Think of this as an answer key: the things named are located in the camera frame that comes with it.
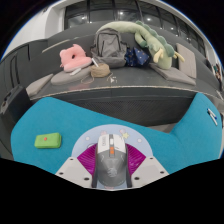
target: blue mat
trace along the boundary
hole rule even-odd
[[[207,108],[216,114],[218,126],[208,115]],[[71,156],[78,138],[89,129],[105,124],[128,126],[142,134],[149,142],[153,155],[170,174],[189,165],[219,157],[222,139],[220,114],[207,97],[197,93],[187,113],[169,134],[108,117],[55,98],[43,98],[24,114],[12,131],[14,160],[55,174]],[[59,132],[62,136],[60,148],[34,147],[37,135],[54,132]]]

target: pink plush toy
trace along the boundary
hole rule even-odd
[[[77,44],[60,52],[61,65],[65,72],[72,72],[78,68],[85,68],[92,63],[90,57],[86,57],[84,50]]]

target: gray backpack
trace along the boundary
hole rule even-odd
[[[120,68],[125,65],[126,51],[127,44],[122,42],[120,33],[111,28],[98,31],[94,45],[91,47],[96,63],[105,63],[110,68]]]

